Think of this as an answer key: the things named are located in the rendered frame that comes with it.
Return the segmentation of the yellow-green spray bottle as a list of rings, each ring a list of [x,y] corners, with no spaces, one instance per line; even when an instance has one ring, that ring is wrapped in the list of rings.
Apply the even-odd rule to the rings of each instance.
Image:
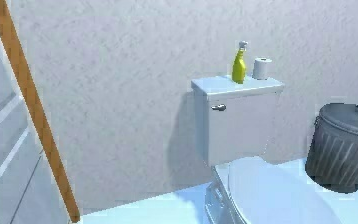
[[[235,83],[242,84],[246,75],[246,64],[244,62],[244,52],[247,48],[246,41],[239,42],[239,49],[233,63],[232,80]]]

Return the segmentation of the white toilet paper roll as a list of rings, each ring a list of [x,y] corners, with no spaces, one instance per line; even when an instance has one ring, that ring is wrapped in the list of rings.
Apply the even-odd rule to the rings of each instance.
[[[252,77],[257,80],[266,80],[269,77],[271,63],[272,60],[269,58],[256,58],[254,61]]]

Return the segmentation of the grey metal trash can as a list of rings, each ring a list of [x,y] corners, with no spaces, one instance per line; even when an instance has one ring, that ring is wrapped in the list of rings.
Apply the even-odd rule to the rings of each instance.
[[[358,104],[328,103],[320,109],[305,171],[328,190],[358,190]]]

